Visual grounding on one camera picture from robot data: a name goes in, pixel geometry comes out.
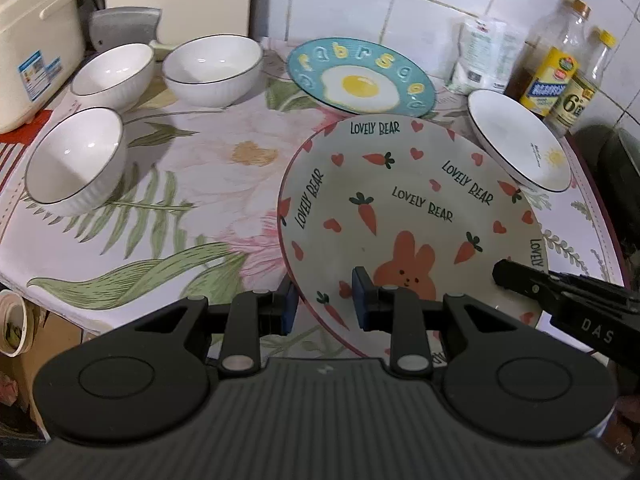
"bunny ear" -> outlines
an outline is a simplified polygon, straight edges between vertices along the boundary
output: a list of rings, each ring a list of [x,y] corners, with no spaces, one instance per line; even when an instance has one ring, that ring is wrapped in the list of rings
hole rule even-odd
[[[394,243],[394,260],[412,261],[415,254],[414,235],[409,231],[398,233]]]
[[[435,261],[436,253],[433,251],[433,247],[427,244],[424,244],[415,255],[415,263],[424,272],[429,272]]]

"floral tablecloth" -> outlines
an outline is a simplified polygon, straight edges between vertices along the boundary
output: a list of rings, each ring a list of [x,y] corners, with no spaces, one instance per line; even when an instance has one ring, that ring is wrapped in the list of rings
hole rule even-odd
[[[226,303],[242,290],[275,287],[286,272],[275,210],[282,175],[305,139],[346,115],[289,79],[283,62],[289,46],[268,40],[264,46],[260,84],[225,110],[178,102],[155,78],[123,117],[129,149],[120,185],[91,213],[60,218],[31,202],[24,150],[0,192],[0,280],[94,333],[187,294]],[[437,105],[425,118],[476,142],[466,99],[433,82]],[[37,138],[77,109],[67,93]],[[563,146],[572,186],[560,194],[523,189],[542,225],[549,266],[622,284],[596,199],[575,154]],[[543,317],[540,326],[547,325]],[[360,354],[302,304],[293,333],[268,336],[261,345],[264,357]]]

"blue plate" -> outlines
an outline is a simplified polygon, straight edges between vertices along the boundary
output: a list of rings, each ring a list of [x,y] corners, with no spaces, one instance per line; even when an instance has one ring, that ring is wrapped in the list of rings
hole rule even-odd
[[[436,102],[433,84],[420,67],[369,41],[307,41],[289,54],[287,71],[311,97],[353,114],[419,117]]]

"wall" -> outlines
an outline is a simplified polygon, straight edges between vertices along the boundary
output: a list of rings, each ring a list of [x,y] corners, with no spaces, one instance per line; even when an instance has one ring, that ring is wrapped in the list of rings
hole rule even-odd
[[[489,15],[523,28],[554,11],[562,0],[254,0],[254,36],[302,41],[352,36],[385,44],[427,73],[446,78],[455,60],[460,23]],[[585,0],[590,24],[606,28],[619,47],[602,92],[578,126],[621,124],[640,137],[640,0]],[[594,149],[601,139],[593,139]]]

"ribbed gray surface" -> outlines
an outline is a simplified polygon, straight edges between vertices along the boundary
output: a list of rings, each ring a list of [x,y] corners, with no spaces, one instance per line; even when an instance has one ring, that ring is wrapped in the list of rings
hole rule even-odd
[[[395,380],[375,360],[280,359],[258,376],[223,382],[198,418],[167,436],[122,449],[55,440],[19,471],[29,480],[616,480],[628,474],[595,440],[524,449],[478,436],[443,409],[428,384]]]

